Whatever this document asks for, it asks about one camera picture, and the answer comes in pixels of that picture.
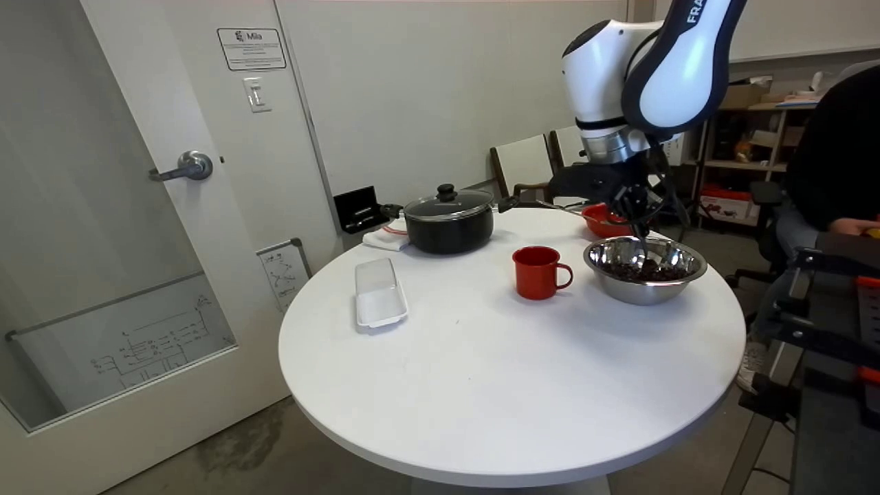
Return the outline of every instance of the red enamel mug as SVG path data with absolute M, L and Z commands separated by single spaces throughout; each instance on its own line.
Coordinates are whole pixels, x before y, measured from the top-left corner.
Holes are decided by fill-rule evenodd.
M 531 244 L 513 253 L 517 263 L 517 292 L 526 300 L 550 300 L 557 289 L 571 285 L 575 271 L 570 263 L 557 260 L 557 251 Z

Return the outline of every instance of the white door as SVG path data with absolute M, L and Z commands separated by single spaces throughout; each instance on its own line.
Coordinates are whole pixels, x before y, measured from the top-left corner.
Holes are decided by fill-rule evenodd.
M 161 0 L 6 0 L 0 66 L 0 493 L 98 493 L 277 401 L 281 314 Z

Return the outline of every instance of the sign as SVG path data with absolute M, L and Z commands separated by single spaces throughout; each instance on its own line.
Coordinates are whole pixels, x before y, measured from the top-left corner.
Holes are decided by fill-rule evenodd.
M 273 28 L 220 28 L 218 38 L 230 71 L 274 71 L 286 66 L 281 36 Z
M 301 241 L 289 238 L 289 241 L 264 248 L 256 256 L 264 263 L 277 307 L 286 310 L 297 297 L 297 292 L 311 278 Z

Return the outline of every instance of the black cooking pot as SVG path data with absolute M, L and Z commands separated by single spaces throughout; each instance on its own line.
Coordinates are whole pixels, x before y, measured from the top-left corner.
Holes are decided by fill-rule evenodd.
M 435 201 L 405 209 L 410 244 L 425 253 L 466 253 L 493 238 L 493 201 L 436 187 Z

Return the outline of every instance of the floor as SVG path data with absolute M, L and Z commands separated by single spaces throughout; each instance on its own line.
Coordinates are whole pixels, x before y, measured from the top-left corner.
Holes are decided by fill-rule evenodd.
M 691 231 L 686 244 L 702 251 L 718 271 L 761 267 L 754 238 L 741 234 Z M 737 390 L 686 440 L 652 461 L 611 476 L 612 495 L 718 495 L 737 454 L 748 412 Z M 776 425 L 759 467 L 788 476 L 795 436 Z M 292 399 L 208 436 L 207 443 L 130 478 L 109 495 L 398 495 L 405 476 L 354 460 L 319 434 Z M 783 495 L 783 480 L 754 473 L 744 495 Z

